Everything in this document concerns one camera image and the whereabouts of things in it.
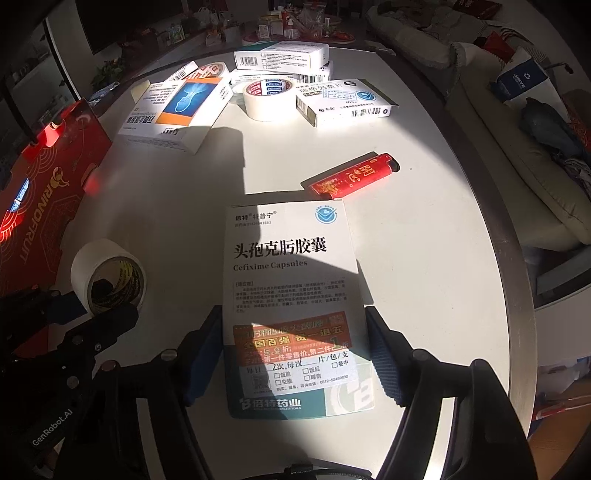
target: white tape roll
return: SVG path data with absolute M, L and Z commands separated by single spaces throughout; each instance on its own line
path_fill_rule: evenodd
M 276 76 L 249 83 L 244 88 L 246 113 L 259 122 L 283 120 L 296 111 L 293 80 Z
M 146 292 L 146 275 L 138 259 L 106 238 L 80 249 L 70 279 L 76 296 L 94 315 L 126 302 L 139 309 Z

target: table surface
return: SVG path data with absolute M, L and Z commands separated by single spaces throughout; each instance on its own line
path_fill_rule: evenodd
M 456 156 L 419 100 L 377 54 L 331 48 L 330 58 L 334 78 L 366 78 L 400 108 L 388 118 L 324 130 L 298 113 L 282 123 L 255 122 L 231 103 L 196 155 L 114 139 L 95 172 L 98 191 L 87 194 L 67 228 L 57 282 L 68 291 L 74 255 L 102 237 L 134 254 L 145 268 L 148 288 L 138 324 L 97 356 L 98 365 L 109 358 L 122 365 L 147 362 L 176 347 L 221 304 L 226 206 L 300 200 L 304 179 L 376 151 L 394 156 L 400 171 L 344 199 L 364 302 L 376 305 L 413 347 L 442 361 L 486 359 L 508 390 L 503 284 L 487 225 Z M 200 64 L 208 60 L 235 67 L 231 54 Z M 126 115 L 129 108 L 118 102 L 111 109 Z M 53 342 L 62 334 L 53 331 Z M 216 478 L 278 472 L 308 458 L 377 475 L 403 412 L 377 379 L 371 411 L 311 420 L 235 420 L 226 406 L 222 363 L 204 397 L 188 409 Z M 444 400 L 426 478 L 440 477 L 452 414 L 453 401 Z M 144 407 L 140 418 L 152 478 L 162 478 Z

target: plastic bag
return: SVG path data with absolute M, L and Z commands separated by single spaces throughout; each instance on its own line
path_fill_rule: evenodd
M 310 30 L 312 38 L 322 38 L 322 28 L 324 27 L 324 10 L 326 4 L 321 2 L 306 2 L 301 11 L 298 20 Z

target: green plant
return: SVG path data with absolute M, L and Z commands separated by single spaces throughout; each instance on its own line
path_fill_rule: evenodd
M 101 68 L 97 67 L 96 71 L 97 74 L 92 79 L 92 88 L 95 92 L 119 80 L 125 72 L 125 64 L 120 58 L 107 60 Z

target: red box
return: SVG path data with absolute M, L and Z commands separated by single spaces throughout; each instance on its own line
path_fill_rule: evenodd
M 56 280 L 60 242 L 84 196 L 88 175 L 111 141 L 85 100 L 70 105 L 27 146 L 0 192 L 0 297 Z

